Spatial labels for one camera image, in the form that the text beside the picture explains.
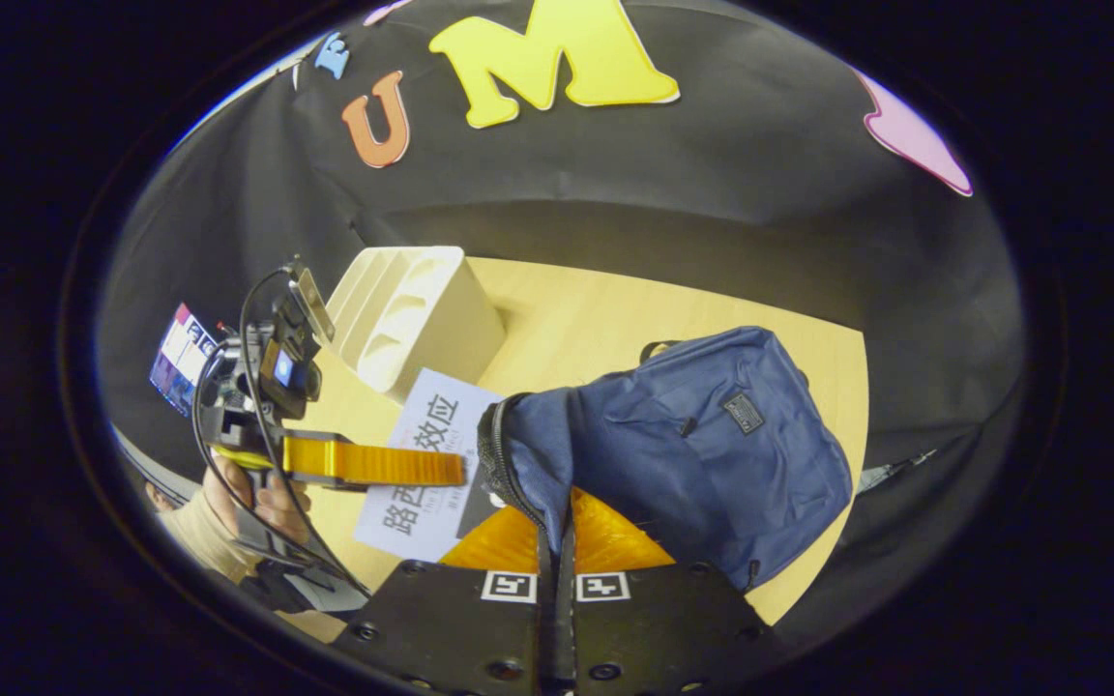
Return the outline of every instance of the human hand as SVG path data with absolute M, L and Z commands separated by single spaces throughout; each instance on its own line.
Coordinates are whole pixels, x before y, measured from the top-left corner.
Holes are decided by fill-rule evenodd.
M 300 510 L 296 510 L 295 503 L 291 502 L 290 494 L 286 494 L 286 488 L 284 488 L 282 479 L 270 476 L 268 487 L 257 490 L 256 501 L 253 503 L 252 482 L 247 479 L 247 474 L 243 472 L 242 468 L 231 462 L 229 459 L 223 458 L 222 454 L 211 453 L 213 454 L 213 463 L 216 464 L 217 471 L 222 473 L 223 479 L 226 480 L 226 483 L 231 484 L 231 489 L 234 490 L 234 493 L 238 496 L 241 501 L 248 507 L 253 507 L 253 511 L 256 512 L 257 517 L 261 517 L 262 520 L 265 520 L 265 523 L 273 526 L 274 529 L 300 543 L 309 540 L 309 528 L 304 525 L 304 517 L 302 517 Z M 295 490 L 295 497 L 302 509 L 304 511 L 310 510 L 312 501 L 304 493 L 306 484 L 301 480 L 293 480 L 291 481 L 291 488 Z M 213 508 L 214 514 L 222 521 L 222 525 L 225 525 L 226 529 L 231 530 L 231 533 L 237 537 L 238 517 L 235 514 L 237 506 L 231 499 L 231 492 L 226 490 L 225 486 L 222 486 L 222 481 L 217 480 L 212 470 L 205 470 L 204 472 L 203 489 L 204 497 L 207 499 L 208 506 Z

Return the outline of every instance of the black fabric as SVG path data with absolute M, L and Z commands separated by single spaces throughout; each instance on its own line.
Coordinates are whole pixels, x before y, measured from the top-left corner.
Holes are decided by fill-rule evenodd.
M 328 295 L 364 246 L 392 244 L 674 282 L 861 330 L 866 467 L 973 435 L 996 413 L 1025 333 L 990 204 L 881 147 L 862 126 L 871 98 L 843 62 L 729 4 L 626 1 L 653 62 L 681 84 L 678 101 L 571 105 L 564 62 L 551 110 L 521 102 L 517 121 L 473 130 L 430 37 L 469 14 L 522 31 L 529 8 L 429 0 L 377 27 L 349 19 L 331 27 L 352 48 L 341 80 L 309 58 L 297 89 L 289 73 L 268 80 L 160 164 L 125 220 L 97 329 L 107 414 L 128 440 L 198 480 L 186 419 L 147 382 L 177 304 L 205 325 L 234 320 L 251 283 L 292 254 Z M 340 115 L 393 70 L 405 73 L 411 143 L 374 170 Z M 384 122 L 377 99 L 369 118 Z M 927 528 L 948 531 L 846 560 L 840 585 L 821 576 L 786 619 L 810 621 L 795 635 L 839 626 L 800 611 L 808 602 L 852 604 L 867 577 L 881 595 L 901 587 L 969 519 L 1001 461 L 1000 449 L 967 445 L 956 465 L 929 468 L 957 471 L 945 484 L 915 472 L 915 499 L 931 497 Z M 874 529 L 866 501 L 850 523 Z

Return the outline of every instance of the white paper sign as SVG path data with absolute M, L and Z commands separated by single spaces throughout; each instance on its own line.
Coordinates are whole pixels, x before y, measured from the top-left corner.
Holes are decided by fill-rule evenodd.
M 496 393 L 421 370 L 388 442 L 405 450 L 452 452 L 463 458 L 463 486 L 371 486 L 355 539 L 403 559 L 441 560 L 498 508 L 479 472 L 476 430 Z

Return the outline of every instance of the camera screen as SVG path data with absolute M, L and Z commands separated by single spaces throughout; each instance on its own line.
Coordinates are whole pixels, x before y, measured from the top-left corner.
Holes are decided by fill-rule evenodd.
M 291 372 L 295 369 L 295 361 L 291 360 L 291 356 L 286 351 L 278 349 L 277 351 L 277 364 L 274 365 L 274 379 L 277 380 L 278 384 L 290 389 L 291 388 Z

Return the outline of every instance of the black cable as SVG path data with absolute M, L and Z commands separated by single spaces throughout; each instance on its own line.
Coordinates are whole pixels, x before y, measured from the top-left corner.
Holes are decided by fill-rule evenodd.
M 194 432 L 195 441 L 197 442 L 197 445 L 201 449 L 201 458 L 204 461 L 204 465 L 207 467 L 211 471 L 213 471 L 213 476 L 216 477 L 217 481 L 219 481 L 222 487 L 226 489 L 226 493 L 231 494 L 231 500 L 234 501 L 236 506 L 238 506 L 240 509 L 242 509 L 244 512 L 247 512 L 247 514 L 251 516 L 253 520 L 256 520 L 257 523 L 265 525 L 266 529 L 274 529 L 271 528 L 271 526 L 266 523 L 264 519 L 261 519 L 261 516 L 257 516 L 255 510 L 252 510 L 251 507 L 247 507 L 246 502 L 243 502 L 242 499 L 238 499 L 238 494 L 235 494 L 234 489 L 231 488 L 229 481 L 226 481 L 226 479 L 222 476 L 222 472 L 217 470 L 216 463 L 213 462 L 213 458 L 209 454 L 208 445 L 205 444 L 204 442 L 203 427 L 201 427 L 201 405 L 202 405 L 201 392 L 203 391 L 205 376 L 208 375 L 211 366 L 214 364 L 217 356 L 221 355 L 222 352 L 226 350 L 226 345 L 228 344 L 226 344 L 226 342 L 223 341 L 222 343 L 217 343 L 216 346 L 213 347 L 213 353 L 208 356 L 208 360 L 204 362 L 204 365 L 201 369 L 201 374 L 197 375 L 197 378 L 195 379 L 195 389 L 194 389 L 195 398 L 194 400 L 192 400 L 192 432 Z M 296 549 L 297 553 L 304 556 L 305 559 L 328 565 L 328 560 L 324 560 L 321 558 L 321 556 L 317 556 L 313 553 L 313 551 L 305 549 L 305 547 L 302 546 L 302 543 L 293 540 L 292 538 L 289 538 L 287 535 L 284 535 L 281 531 L 277 531 L 276 529 L 274 529 L 274 532 L 277 533 L 277 537 L 282 539 L 282 541 L 286 542 L 287 546 L 292 546 L 293 549 Z
M 253 370 L 252 357 L 247 351 L 247 307 L 248 305 L 252 305 L 252 300 L 253 296 L 256 295 L 256 292 L 260 291 L 261 287 L 275 275 L 287 275 L 287 269 L 284 267 L 276 268 L 274 272 L 271 272 L 268 275 L 256 282 L 256 285 L 253 285 L 252 290 L 247 291 L 247 296 L 244 296 L 243 307 L 240 307 L 238 310 L 238 336 L 240 340 L 243 341 L 243 360 L 244 365 L 247 367 L 244 372 L 247 375 L 247 391 L 251 393 L 253 406 L 255 406 L 253 411 L 256 413 L 256 422 L 261 424 L 261 433 L 265 437 L 265 450 L 268 452 L 270 463 L 274 464 L 274 473 L 282 479 L 282 488 L 286 489 L 286 494 L 290 497 L 291 503 L 295 506 L 295 510 L 300 512 L 300 518 L 304 520 L 304 526 L 309 528 L 311 538 L 313 538 L 313 540 L 321 546 L 321 549 L 326 552 L 329 556 L 328 560 L 330 560 L 341 571 L 341 574 L 345 577 L 346 582 L 353 585 L 355 589 L 360 590 L 365 597 L 371 597 L 372 595 L 371 591 L 368 590 L 368 587 L 363 586 L 362 582 L 359 582 L 358 578 L 350 574 L 345 566 L 341 565 L 341 560 L 338 559 L 338 556 L 334 555 L 333 550 L 329 549 L 329 545 L 324 541 L 324 538 L 321 537 L 321 532 L 317 532 L 317 528 L 315 528 L 312 520 L 309 519 L 309 516 L 304 512 L 304 507 L 300 506 L 300 499 L 297 499 L 295 490 L 291 488 L 291 479 L 282 469 L 282 460 L 278 459 L 277 452 L 274 451 L 274 441 L 268 434 L 268 423 L 265 422 L 265 414 L 261 409 L 261 389 L 256 384 L 256 378 L 258 375 L 256 371 Z

